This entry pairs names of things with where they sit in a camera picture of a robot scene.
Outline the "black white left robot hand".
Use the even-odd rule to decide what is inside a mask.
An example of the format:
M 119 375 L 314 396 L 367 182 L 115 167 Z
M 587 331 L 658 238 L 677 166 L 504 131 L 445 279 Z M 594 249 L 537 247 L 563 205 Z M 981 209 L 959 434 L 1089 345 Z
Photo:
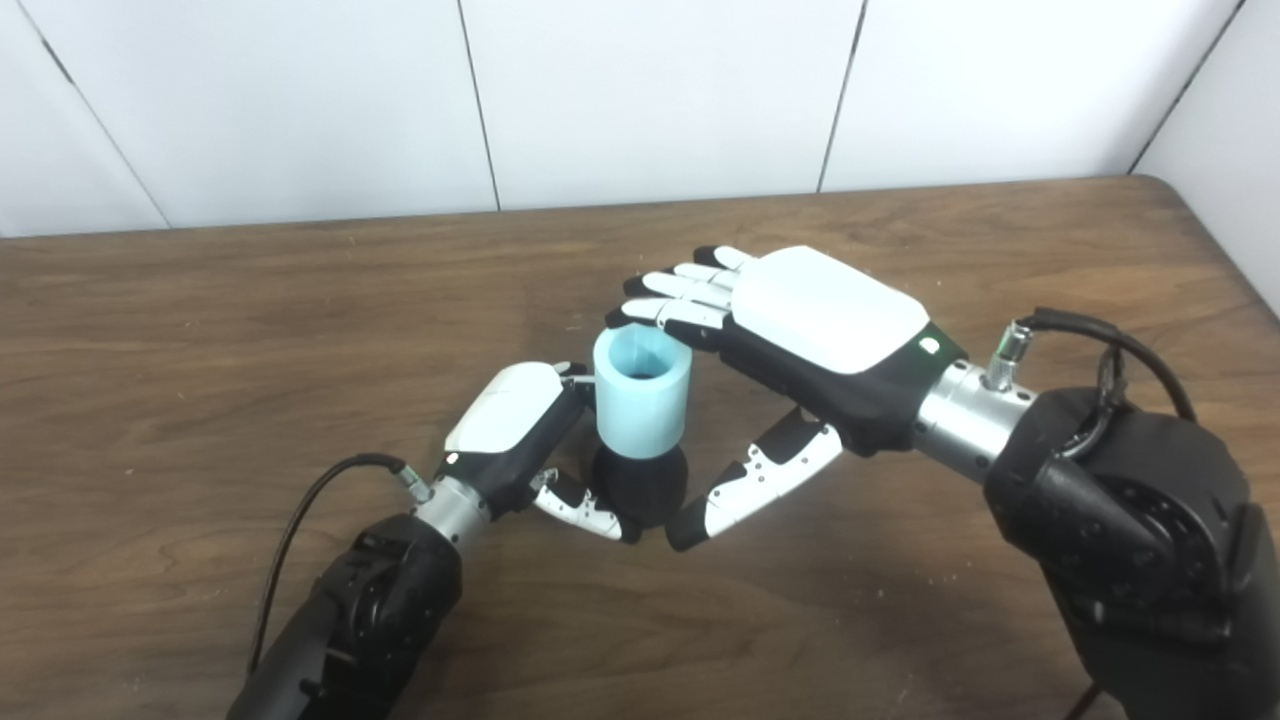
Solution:
M 460 550 L 484 527 L 530 507 L 607 541 L 637 543 L 635 521 L 547 464 L 595 407 L 595 383 L 580 363 L 517 363 L 499 370 L 445 437 L 415 518 Z

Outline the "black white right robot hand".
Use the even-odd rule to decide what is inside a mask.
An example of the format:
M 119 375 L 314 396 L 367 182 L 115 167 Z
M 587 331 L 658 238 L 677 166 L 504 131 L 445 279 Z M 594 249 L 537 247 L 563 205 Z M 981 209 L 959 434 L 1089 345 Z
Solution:
M 655 328 L 794 402 L 666 523 L 678 552 L 726 533 L 841 454 L 911 450 L 927 396 L 969 359 L 922 302 L 808 246 L 760 258 L 704 246 L 690 263 L 627 279 L 623 293 L 608 328 Z

